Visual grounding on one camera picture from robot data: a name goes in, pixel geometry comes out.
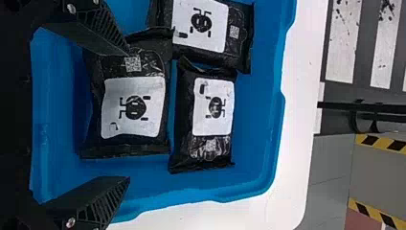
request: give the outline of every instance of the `white sticker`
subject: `white sticker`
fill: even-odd
[[[102,138],[119,134],[158,136],[166,92],[164,78],[108,79],[104,84]]]
[[[194,136],[229,135],[233,125],[234,84],[226,80],[194,81]]]
[[[127,73],[135,72],[135,71],[136,72],[142,71],[140,56],[125,57],[124,62],[125,62],[125,70]]]
[[[173,0],[173,43],[224,52],[229,8],[214,0]]]
[[[239,39],[239,27],[233,25],[230,27],[230,37]]]

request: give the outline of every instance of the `blue bin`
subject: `blue bin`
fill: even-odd
[[[107,0],[128,35],[146,28],[148,0]],[[32,42],[34,155],[31,188],[39,202],[100,175],[131,176],[114,221],[171,205],[213,200],[230,202],[264,193],[271,186],[279,153],[284,97],[282,56],[293,23],[295,0],[255,1],[252,75],[238,76],[233,132],[235,166],[169,174],[168,155],[80,160],[91,115],[89,78],[81,48],[40,29]],[[169,136],[173,145],[176,68],[173,63]]]

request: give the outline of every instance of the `black package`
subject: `black package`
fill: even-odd
[[[175,29],[174,57],[251,72],[254,6],[224,0],[150,0],[148,26]]]
[[[175,146],[169,172],[233,165],[231,139],[235,69],[200,69],[185,57],[177,65]]]
[[[169,152],[167,122],[173,31],[152,28],[125,39],[128,57],[83,50],[93,115],[81,158]]]

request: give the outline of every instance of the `warning tape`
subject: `warning tape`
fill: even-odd
[[[393,227],[394,229],[406,230],[406,221],[388,215],[351,197],[349,200],[349,208],[369,218],[385,223],[387,226]]]
[[[356,135],[355,143],[360,146],[372,147],[379,150],[388,150],[406,155],[406,142],[387,137],[377,137],[370,134]]]

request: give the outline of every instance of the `qr code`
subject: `qr code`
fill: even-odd
[[[239,27],[233,25],[230,27],[230,37],[235,39],[239,38]]]
[[[139,56],[125,57],[125,70],[126,72],[141,72],[141,60]]]

